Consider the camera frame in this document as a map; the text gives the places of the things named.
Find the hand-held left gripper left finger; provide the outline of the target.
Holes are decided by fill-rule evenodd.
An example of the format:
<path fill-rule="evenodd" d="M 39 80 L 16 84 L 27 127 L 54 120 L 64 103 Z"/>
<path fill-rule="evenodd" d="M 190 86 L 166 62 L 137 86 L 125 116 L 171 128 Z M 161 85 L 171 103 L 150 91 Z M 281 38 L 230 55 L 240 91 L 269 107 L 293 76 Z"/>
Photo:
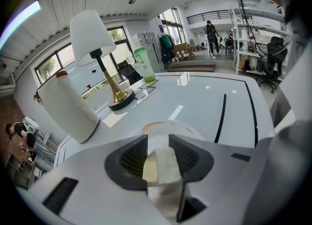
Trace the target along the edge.
<path fill-rule="evenodd" d="M 147 196 L 141 172 L 147 157 L 146 135 L 82 150 L 29 189 L 18 193 L 45 225 L 166 225 Z"/>

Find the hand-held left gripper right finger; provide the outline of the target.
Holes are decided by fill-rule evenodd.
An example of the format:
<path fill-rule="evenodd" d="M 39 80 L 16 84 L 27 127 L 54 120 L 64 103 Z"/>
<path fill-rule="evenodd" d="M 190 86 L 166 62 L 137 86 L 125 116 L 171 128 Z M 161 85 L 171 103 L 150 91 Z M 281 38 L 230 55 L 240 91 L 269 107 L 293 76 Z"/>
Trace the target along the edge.
<path fill-rule="evenodd" d="M 241 225 L 263 170 L 263 143 L 245 148 L 169 135 L 183 178 L 181 225 Z"/>

